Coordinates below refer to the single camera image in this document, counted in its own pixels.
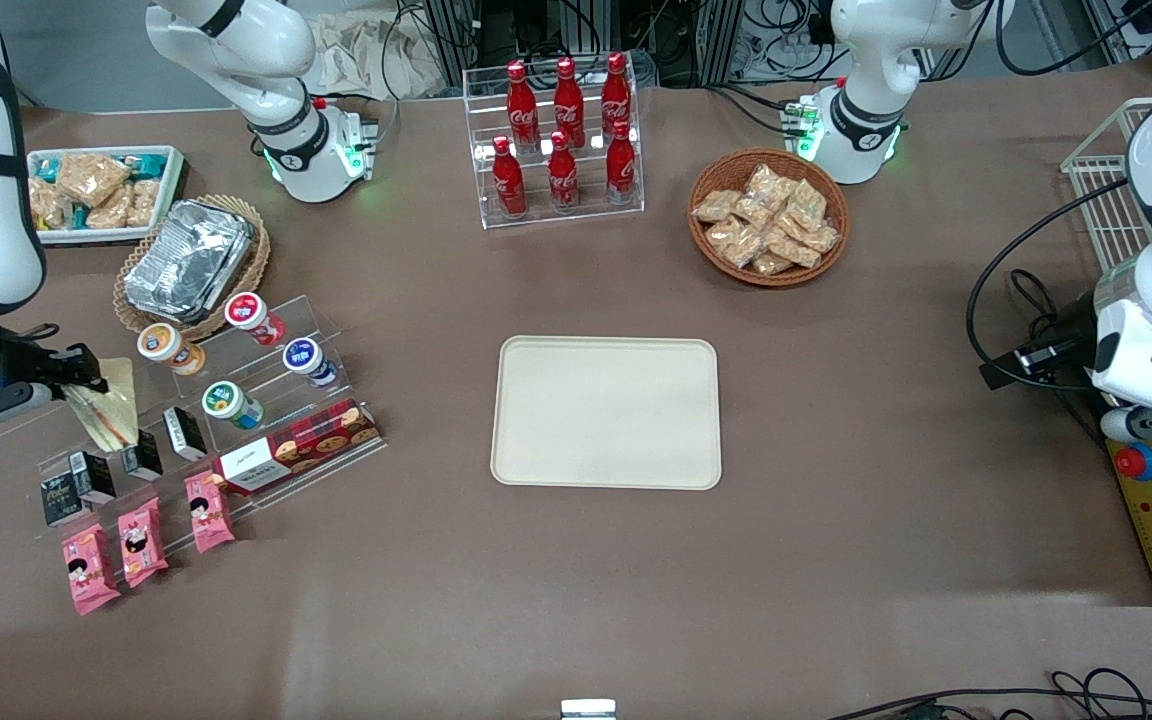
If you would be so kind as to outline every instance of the bottle cap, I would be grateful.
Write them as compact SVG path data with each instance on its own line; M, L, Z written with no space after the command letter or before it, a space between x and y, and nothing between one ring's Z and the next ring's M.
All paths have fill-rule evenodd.
M296 338L283 350L283 365L297 376L308 376L323 364L323 348L311 338Z
M225 304L225 319L241 331L250 331L265 323L266 314L270 314L270 308L255 291L240 291Z
M183 343L177 329L166 323L154 323L141 332L141 338L136 338L136 348L141 350L141 355L156 363L173 359Z
M212 382L206 395L202 396L202 410L212 418L228 420L243 409L243 391L234 382Z

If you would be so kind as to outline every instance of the coca-cola bottle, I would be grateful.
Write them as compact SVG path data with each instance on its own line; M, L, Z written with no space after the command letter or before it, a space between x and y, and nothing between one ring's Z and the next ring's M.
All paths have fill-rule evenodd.
M607 55L607 82L602 83L602 142L612 137L617 120L630 122L630 82L626 79L626 54Z
M576 85L576 60L558 60L558 88L554 88L554 123L567 132L573 149L585 146L585 96Z
M550 154L550 204L554 213L566 215L576 209L579 202L579 189L576 187L576 159L567 149L567 132L556 129L550 141L554 143L553 154Z
M509 138L498 135L492 138L497 158L492 164L492 177L497 183L497 197L503 217L517 220L526 214L526 192L522 190L522 168L518 160L509 154Z
M526 66L521 60L507 65L509 74L509 94L503 107L509 113L509 129L513 130L513 145L518 156L536 156L540 152L540 123L536 119L536 96L526 85Z
M607 146L607 200L613 205L628 205L634 200L634 145L630 143L630 123L619 120L612 127L612 143Z

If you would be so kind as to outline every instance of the round wicker basket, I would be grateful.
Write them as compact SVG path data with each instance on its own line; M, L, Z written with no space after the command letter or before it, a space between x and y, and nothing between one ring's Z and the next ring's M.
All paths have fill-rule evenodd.
M256 288L260 286L262 278L265 276L265 266L270 264L270 233L265 229L260 213L257 213L256 209L252 209L248 202L228 195L204 195L198 197L198 202L205 202L214 209L229 210L230 213L242 215L250 220L252 227L256 228L256 242L247 250L247 258L243 259L242 265L238 265L238 279L234 282L230 295L238 291L256 291ZM159 227L161 223L157 225L145 240L137 243L136 250L132 250L132 255L124 260L123 268L118 272L118 278L114 281L114 313L118 314L119 320L123 320L123 325L127 325L127 328L132 333L141 333L154 323L168 323L177 328L188 341L197 342L210 338L225 327L223 302L215 306L211 314L202 319L202 323L187 327L172 319L161 318L159 314L146 313L127 301L127 290L123 287L127 273L132 272L134 266L141 263L141 258L145 258L145 253L150 251L150 247L159 237Z
M809 270L794 266L794 268L774 275L760 275L752 270L737 268L736 265L732 265L722 259L722 256L719 256L718 251L708 244L708 240L705 238L705 225L691 215L691 209L700 205L700 200L704 200L710 191L744 191L745 182L749 181L751 174L755 174L755 168L759 164L767 164L768 168L776 170L776 174L783 177L806 179L808 182L812 183L812 187L817 188L820 195L824 195L824 199L828 203L826 213L824 214L827 222L838 229L838 244L820 258L820 264L814 266L814 268ZM723 273L742 282L763 287L788 287L805 283L810 279L826 272L826 270L836 263L838 257L842 255L842 250L847 247L847 236L849 236L851 230L850 215L847 213L847 199L842 196L842 190L838 188L838 183L833 182L833 179L826 172L818 168L817 165L801 159L798 156L793 154L793 152L773 150L771 147L737 150L729 156L722 156L722 158L719 158L705 168L700 173L700 176L696 179L696 184L691 187L691 200L687 203L687 225L691 228L691 238L696 242L696 247L704 253L705 258L708 258L710 263L713 263Z

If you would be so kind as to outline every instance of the pink snack package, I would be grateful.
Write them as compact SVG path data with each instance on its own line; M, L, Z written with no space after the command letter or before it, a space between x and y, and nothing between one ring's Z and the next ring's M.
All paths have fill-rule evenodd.
M61 548L69 564L69 594L79 615L119 597L111 574L109 555L105 552L105 529L100 523L65 541Z
M234 539L234 530L229 528L229 498L225 497L223 487L225 478L211 470L184 482L184 492L189 497L189 523L194 525L194 544L198 552L207 552Z
M136 510L119 515L118 538L127 584L136 588L150 575L165 569L168 561L162 556L159 535L159 498L151 498Z

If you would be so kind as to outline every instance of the table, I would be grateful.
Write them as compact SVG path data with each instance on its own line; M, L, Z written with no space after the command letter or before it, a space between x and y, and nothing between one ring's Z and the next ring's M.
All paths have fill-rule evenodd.
M687 234L700 168L771 142L700 91L643 96L645 214L493 233L456 101L404 105L376 182L324 206L274 187L232 111L31 115L31 147L172 143L189 195L252 202L262 291L342 325L391 446L88 617L59 539L0 532L0 717L555 717L607 696L626 719L813 719L1101 664L1152 694L1152 594L1105 460L1051 397L987 392L963 332L984 263L1069 199L1058 162L1139 94L1152 61L923 88L896 158L847 188L847 256L788 291L733 282ZM1016 255L1058 300L1097 274L1079 221ZM126 255L50 252L9 324L131 355L109 309ZM990 287L991 350L1026 320ZM722 482L498 484L497 355L521 333L712 342Z

